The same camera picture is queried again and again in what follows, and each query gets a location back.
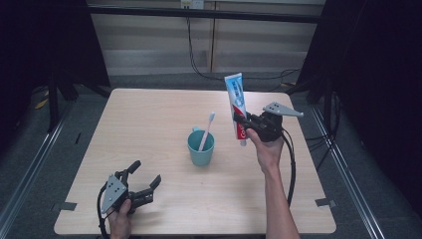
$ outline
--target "black floor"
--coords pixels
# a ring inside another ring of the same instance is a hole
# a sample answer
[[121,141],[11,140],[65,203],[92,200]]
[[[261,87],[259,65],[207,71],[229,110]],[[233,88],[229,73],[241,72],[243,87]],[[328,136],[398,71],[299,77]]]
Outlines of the black floor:
[[[146,89],[195,89],[221,90],[225,86],[220,81],[204,80],[196,75],[162,75],[146,77],[114,77],[110,79],[113,88],[146,88]],[[245,80],[248,91],[265,92],[273,89],[277,80]],[[276,89],[285,91],[287,87]],[[78,87],[80,96],[75,102],[60,100],[63,113],[69,109],[64,119],[54,146],[46,157],[40,171],[34,176],[31,188],[21,205],[17,205],[16,217],[6,228],[6,238],[67,238],[54,232],[54,224],[59,212],[52,210],[58,203],[64,202],[78,171],[80,163],[88,148],[91,137],[101,117],[106,98],[84,88]],[[292,95],[292,102],[297,111],[306,116],[300,119],[305,138],[321,136],[317,122],[313,117],[312,107],[321,109],[322,104],[308,105],[307,93]],[[0,206],[2,217],[7,206],[15,205],[10,201],[19,186],[21,178],[31,165],[39,147],[46,138],[49,125],[48,106],[34,110],[34,105],[42,94],[33,96],[33,101],[17,128],[12,144],[1,155],[0,173]],[[401,193],[378,169],[369,152],[362,147],[353,125],[342,112],[338,132],[338,144],[345,157],[349,169],[354,175],[369,207],[379,222],[384,238],[422,238],[421,220],[414,214]],[[309,140],[310,151],[317,165],[327,151],[323,143]],[[321,165],[318,175],[328,199],[334,200],[336,206],[331,209],[337,230],[330,235],[302,235],[303,238],[371,238],[349,192],[338,172],[330,153]],[[70,238],[96,238],[96,236],[79,236]]]

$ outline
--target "wooden table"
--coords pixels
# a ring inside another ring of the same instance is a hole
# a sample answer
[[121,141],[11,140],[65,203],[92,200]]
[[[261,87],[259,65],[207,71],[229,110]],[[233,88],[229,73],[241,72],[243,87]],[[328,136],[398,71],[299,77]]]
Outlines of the wooden table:
[[[259,115],[262,107],[278,102],[292,108],[280,93],[245,93],[246,110]],[[211,163],[192,164],[187,136],[193,126],[211,125],[216,144]],[[336,226],[301,127],[284,117],[284,128],[295,145],[297,181],[292,213],[300,233],[331,233]],[[227,92],[114,90],[66,199],[74,211],[61,211],[55,231],[62,235],[100,234],[96,201],[100,188],[115,171],[135,160],[142,166],[128,178],[129,190],[148,187],[157,174],[162,182],[154,202],[132,215],[133,235],[264,234],[266,210],[264,174],[254,145],[235,139]],[[282,153],[281,171],[286,193],[291,177],[289,151]]]

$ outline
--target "person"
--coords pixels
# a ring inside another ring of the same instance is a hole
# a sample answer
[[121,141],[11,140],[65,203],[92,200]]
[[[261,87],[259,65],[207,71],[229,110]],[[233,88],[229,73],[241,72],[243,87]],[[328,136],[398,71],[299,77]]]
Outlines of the person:
[[[255,145],[258,162],[265,177],[265,195],[267,210],[267,239],[300,238],[298,228],[289,208],[280,172],[280,157],[284,145],[283,139],[262,142],[258,134],[251,128],[247,135]],[[130,236],[131,222],[127,212],[130,200],[127,199],[119,212],[108,217],[111,239],[126,239]]]

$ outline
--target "toothpaste tube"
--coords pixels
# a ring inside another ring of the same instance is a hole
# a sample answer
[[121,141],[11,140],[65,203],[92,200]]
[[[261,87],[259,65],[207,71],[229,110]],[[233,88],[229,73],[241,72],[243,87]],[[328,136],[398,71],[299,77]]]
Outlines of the toothpaste tube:
[[[232,111],[232,119],[234,113],[241,117],[246,117],[245,99],[243,98],[242,73],[228,76],[224,78],[226,82],[227,92],[229,93],[230,110]],[[245,128],[238,122],[233,120],[236,138],[240,140],[242,146],[246,146]]]

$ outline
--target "white wall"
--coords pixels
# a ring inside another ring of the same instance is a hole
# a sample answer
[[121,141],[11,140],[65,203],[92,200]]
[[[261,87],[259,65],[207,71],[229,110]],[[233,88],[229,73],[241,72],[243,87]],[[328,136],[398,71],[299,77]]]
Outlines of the white wall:
[[[88,3],[180,8],[180,1],[175,0]],[[322,7],[320,0],[205,2],[208,10],[314,16],[320,14]],[[109,75],[193,72],[186,19],[98,14],[92,17]],[[316,28],[315,24],[245,20],[190,19],[190,22],[194,59],[201,72],[279,72],[299,68]]]

